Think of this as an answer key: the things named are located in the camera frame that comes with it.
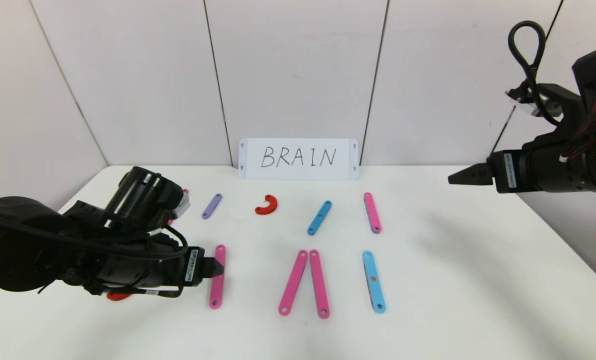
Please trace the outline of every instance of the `label sticker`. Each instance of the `label sticker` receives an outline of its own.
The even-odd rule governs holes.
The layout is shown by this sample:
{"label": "label sticker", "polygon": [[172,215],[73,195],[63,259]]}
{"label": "label sticker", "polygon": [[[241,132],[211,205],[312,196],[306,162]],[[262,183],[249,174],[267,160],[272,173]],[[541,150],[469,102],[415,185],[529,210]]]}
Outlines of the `label sticker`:
{"label": "label sticker", "polygon": [[191,255],[189,255],[189,264],[186,267],[186,276],[184,276],[184,281],[188,283],[193,281],[193,273],[195,272],[195,262],[197,261],[197,259],[198,250],[191,250]]}
{"label": "label sticker", "polygon": [[504,167],[506,168],[506,182],[511,189],[515,189],[515,171],[513,171],[513,157],[509,153],[504,154]]}

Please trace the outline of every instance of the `plastic strip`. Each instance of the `plastic strip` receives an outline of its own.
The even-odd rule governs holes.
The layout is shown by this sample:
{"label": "plastic strip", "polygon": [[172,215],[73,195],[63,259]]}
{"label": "plastic strip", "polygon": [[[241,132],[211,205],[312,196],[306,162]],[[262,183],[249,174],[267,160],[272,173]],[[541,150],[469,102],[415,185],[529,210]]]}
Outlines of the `plastic strip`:
{"label": "plastic strip", "polygon": [[317,250],[309,252],[311,258],[311,276],[313,277],[313,292],[316,294],[316,307],[318,316],[321,319],[327,319],[331,315],[329,301],[327,300],[327,288],[325,286],[325,277],[322,273],[322,264],[320,262],[320,253]]}
{"label": "plastic strip", "polygon": [[387,311],[387,304],[385,304],[384,296],[382,296],[375,256],[371,251],[365,251],[362,253],[362,261],[364,262],[364,274],[367,276],[367,286],[369,287],[373,310],[377,313],[384,313]]}
{"label": "plastic strip", "polygon": [[[227,268],[227,247],[223,244],[216,246],[214,258]],[[224,288],[224,274],[211,278],[211,292],[209,296],[209,307],[218,309],[222,305],[222,289]]]}
{"label": "plastic strip", "polygon": [[216,209],[217,205],[220,203],[220,200],[222,200],[222,194],[217,193],[215,196],[213,196],[213,200],[211,200],[209,205],[207,205],[207,208],[204,209],[204,212],[202,213],[203,219],[208,219],[211,214],[213,214],[213,210]]}
{"label": "plastic strip", "polygon": [[284,317],[291,312],[291,306],[293,306],[293,300],[298,292],[304,268],[307,266],[307,255],[306,250],[300,250],[296,262],[293,264],[287,287],[284,288],[284,294],[282,294],[282,300],[280,300],[280,306],[278,307],[278,312]]}
{"label": "plastic strip", "polygon": [[373,196],[371,193],[364,193],[364,205],[367,208],[367,215],[369,215],[369,225],[371,225],[371,231],[375,234],[380,234],[382,231],[382,225],[380,225],[380,218],[378,217],[378,210],[373,202]]}
{"label": "plastic strip", "polygon": [[314,235],[316,231],[318,231],[320,224],[322,224],[322,221],[325,219],[325,216],[327,216],[327,213],[329,212],[330,208],[331,202],[325,201],[325,203],[323,203],[322,207],[320,208],[320,211],[311,222],[311,225],[309,225],[309,228],[307,229],[307,234]]}

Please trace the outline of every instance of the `black cable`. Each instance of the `black cable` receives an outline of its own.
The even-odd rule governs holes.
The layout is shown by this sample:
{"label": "black cable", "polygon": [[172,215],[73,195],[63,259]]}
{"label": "black cable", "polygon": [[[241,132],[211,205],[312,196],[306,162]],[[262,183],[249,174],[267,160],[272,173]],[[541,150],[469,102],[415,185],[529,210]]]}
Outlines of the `black cable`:
{"label": "black cable", "polygon": [[[536,56],[533,59],[533,63],[530,65],[527,60],[520,54],[518,48],[515,46],[515,33],[524,27],[529,27],[533,29],[536,34],[538,35],[538,49],[536,50]],[[526,79],[520,84],[520,89],[526,90],[527,88],[531,89],[531,95],[533,96],[533,101],[540,110],[542,117],[545,118],[550,124],[557,126],[558,121],[554,119],[547,109],[545,108],[544,104],[542,103],[542,99],[540,98],[540,92],[538,91],[538,85],[536,84],[536,75],[538,74],[538,67],[540,66],[540,61],[542,61],[542,55],[544,54],[544,47],[547,43],[547,39],[544,34],[544,30],[538,23],[534,23],[533,21],[522,21],[516,23],[514,27],[511,28],[509,31],[509,36],[507,38],[507,43],[509,46],[509,51],[511,51],[511,55],[515,58],[515,61],[520,64],[522,71],[524,71],[524,75]]]}
{"label": "black cable", "polygon": [[[5,219],[0,219],[0,228],[4,228],[6,230],[11,230],[11,231],[16,231],[17,233],[21,233],[21,234],[25,234],[25,235],[30,235],[32,237],[38,237],[40,239],[44,239],[44,240],[48,240],[48,241],[52,241],[52,242],[57,242],[60,244],[65,244],[68,246],[76,246],[78,248],[82,248],[85,250],[90,250],[90,251],[95,251],[97,253],[104,253],[104,254],[108,254],[108,255],[117,255],[117,256],[125,256],[127,258],[135,258],[135,259],[142,259],[142,260],[168,260],[168,259],[176,259],[179,258],[183,255],[186,254],[186,251],[188,249],[188,244],[186,242],[186,239],[184,239],[184,237],[177,232],[176,230],[174,230],[173,228],[171,228],[170,226],[167,226],[167,230],[171,231],[171,233],[173,233],[174,235],[176,235],[182,242],[183,247],[178,250],[178,251],[173,251],[171,252],[147,252],[147,251],[135,251],[135,250],[129,250],[126,248],[119,248],[116,246],[110,246],[110,245],[104,245],[104,244],[98,244],[95,242],[95,240],[84,240],[84,239],[77,239],[77,238],[73,238],[73,237],[67,237],[64,235],[59,235],[59,234],[55,234],[53,232],[49,232],[46,230],[41,230],[39,228],[34,228],[34,227],[30,227],[27,225],[23,225],[20,223],[16,223],[13,221],[9,221],[9,220],[5,220]],[[126,240],[126,239],[133,239],[133,241],[135,240],[143,240],[146,239],[146,234],[140,234],[140,235],[136,235],[136,236],[131,236],[131,237],[104,237],[102,238],[102,240],[104,241],[108,241],[109,239],[115,239],[116,241],[122,241],[122,240]]]}

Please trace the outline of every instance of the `purple plastic strip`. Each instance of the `purple plastic strip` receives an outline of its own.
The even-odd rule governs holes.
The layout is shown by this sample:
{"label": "purple plastic strip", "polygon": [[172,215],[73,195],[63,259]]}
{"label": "purple plastic strip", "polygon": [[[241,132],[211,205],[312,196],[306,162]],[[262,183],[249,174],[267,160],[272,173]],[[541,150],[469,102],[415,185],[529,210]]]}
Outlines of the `purple plastic strip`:
{"label": "purple plastic strip", "polygon": [[213,200],[211,200],[209,205],[207,205],[207,208],[204,209],[204,212],[202,213],[203,219],[208,219],[211,216],[211,214],[213,214],[213,210],[216,209],[220,200],[222,200],[222,194],[217,193],[215,196],[213,196]]}

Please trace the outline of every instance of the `blue plastic strip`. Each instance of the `blue plastic strip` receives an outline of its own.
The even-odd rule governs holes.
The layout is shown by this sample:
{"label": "blue plastic strip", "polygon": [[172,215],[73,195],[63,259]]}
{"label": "blue plastic strip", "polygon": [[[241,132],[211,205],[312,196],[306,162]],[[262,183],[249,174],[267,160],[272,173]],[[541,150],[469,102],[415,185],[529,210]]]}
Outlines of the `blue plastic strip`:
{"label": "blue plastic strip", "polygon": [[314,235],[316,231],[318,231],[320,224],[322,224],[322,221],[325,219],[325,216],[327,216],[327,213],[329,212],[330,208],[331,202],[325,201],[325,203],[323,203],[322,207],[320,208],[320,211],[311,222],[311,225],[309,225],[309,228],[307,229],[307,234]]}
{"label": "blue plastic strip", "polygon": [[371,297],[373,310],[377,313],[384,313],[387,311],[387,304],[385,304],[384,297],[382,296],[380,278],[378,277],[378,270],[376,270],[376,261],[373,253],[371,251],[362,253],[362,261],[364,262],[364,273],[367,276],[367,286],[369,287],[369,296]]}

